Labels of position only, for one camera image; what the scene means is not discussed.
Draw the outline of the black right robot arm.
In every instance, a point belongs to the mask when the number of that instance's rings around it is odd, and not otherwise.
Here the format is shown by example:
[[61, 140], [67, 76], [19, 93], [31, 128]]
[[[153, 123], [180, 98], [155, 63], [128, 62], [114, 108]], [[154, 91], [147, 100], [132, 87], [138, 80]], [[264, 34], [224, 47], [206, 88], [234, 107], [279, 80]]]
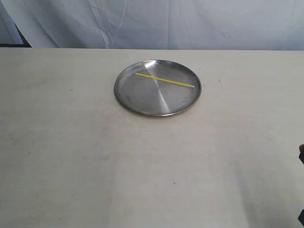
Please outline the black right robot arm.
[[[301, 144], [299, 146], [299, 159], [300, 161], [304, 164], [304, 144]], [[298, 217], [299, 222], [304, 226], [304, 209], [301, 211], [299, 217]]]

